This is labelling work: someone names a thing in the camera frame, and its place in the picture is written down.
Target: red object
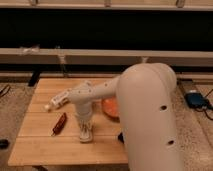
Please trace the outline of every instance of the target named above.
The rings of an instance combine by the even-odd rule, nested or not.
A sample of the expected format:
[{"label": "red object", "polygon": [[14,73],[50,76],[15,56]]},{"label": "red object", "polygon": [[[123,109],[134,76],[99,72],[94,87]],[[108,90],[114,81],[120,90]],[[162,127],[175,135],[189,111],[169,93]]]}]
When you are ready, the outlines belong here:
[{"label": "red object", "polygon": [[63,115],[61,115],[55,127],[53,128],[52,136],[60,134],[61,130],[64,128],[66,121],[67,121],[67,115],[66,113],[63,113]]},{"label": "red object", "polygon": [[102,99],[101,101],[102,110],[105,114],[110,117],[118,118],[118,105],[115,97],[109,99]]}]

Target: wooden table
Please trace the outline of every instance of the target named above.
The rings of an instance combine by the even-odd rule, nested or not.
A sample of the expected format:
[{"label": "wooden table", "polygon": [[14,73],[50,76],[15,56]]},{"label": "wooden table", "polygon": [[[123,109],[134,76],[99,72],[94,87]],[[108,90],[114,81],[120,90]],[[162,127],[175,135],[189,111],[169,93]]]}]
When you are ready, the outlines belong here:
[{"label": "wooden table", "polygon": [[[74,117],[73,104],[47,113],[44,105],[57,93],[74,87],[85,79],[41,79],[24,117],[8,164],[10,166],[79,165],[127,163],[124,145],[117,140],[120,124],[101,111],[100,100],[94,102],[94,141],[79,142],[79,127]],[[89,79],[92,84],[107,79]],[[51,137],[52,128],[63,112],[68,122],[62,133]]]}]

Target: floor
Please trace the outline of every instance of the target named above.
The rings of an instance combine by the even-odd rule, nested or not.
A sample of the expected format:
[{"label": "floor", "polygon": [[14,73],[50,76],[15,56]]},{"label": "floor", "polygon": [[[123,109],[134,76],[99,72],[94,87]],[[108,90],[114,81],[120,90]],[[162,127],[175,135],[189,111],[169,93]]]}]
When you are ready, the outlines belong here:
[{"label": "floor", "polygon": [[[6,150],[0,150],[0,171],[34,171],[36,169],[30,166],[9,167],[7,160],[35,87],[28,87],[27,82],[4,79],[0,81],[0,89],[7,83],[12,88],[6,96],[0,98],[0,138],[8,139],[10,146]],[[199,84],[197,87],[205,95],[213,88],[213,84]],[[209,96],[209,100],[213,103],[213,93]],[[178,87],[172,94],[172,102],[186,171],[212,171],[213,121],[208,120],[203,113],[189,109]],[[46,168],[53,171],[129,170],[127,165],[47,166]]]}]

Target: orange bowl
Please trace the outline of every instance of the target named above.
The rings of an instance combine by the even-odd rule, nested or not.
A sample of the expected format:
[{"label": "orange bowl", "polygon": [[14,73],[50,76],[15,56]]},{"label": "orange bowl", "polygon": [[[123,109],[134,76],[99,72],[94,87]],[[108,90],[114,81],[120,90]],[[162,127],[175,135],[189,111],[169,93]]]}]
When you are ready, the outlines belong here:
[{"label": "orange bowl", "polygon": [[108,98],[108,99],[102,99],[101,100],[101,106],[102,110],[105,114],[112,118],[118,118],[118,104],[116,97]]}]

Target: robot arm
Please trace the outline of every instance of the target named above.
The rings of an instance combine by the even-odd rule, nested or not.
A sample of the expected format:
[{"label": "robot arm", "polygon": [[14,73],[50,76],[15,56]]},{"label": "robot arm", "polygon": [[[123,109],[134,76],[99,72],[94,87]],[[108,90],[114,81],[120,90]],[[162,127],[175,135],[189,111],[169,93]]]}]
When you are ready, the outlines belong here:
[{"label": "robot arm", "polygon": [[57,109],[67,102],[75,104],[76,119],[80,127],[79,139],[81,142],[92,141],[92,100],[115,96],[119,77],[105,83],[93,86],[85,81],[73,89],[67,89],[51,99],[45,106],[47,111]]},{"label": "robot arm", "polygon": [[109,82],[94,87],[85,82],[68,89],[53,98],[52,106],[46,109],[67,101],[74,103],[80,140],[88,142],[92,140],[91,100],[116,94],[130,170],[182,171],[170,100],[175,87],[175,74],[167,65],[138,64]]}]

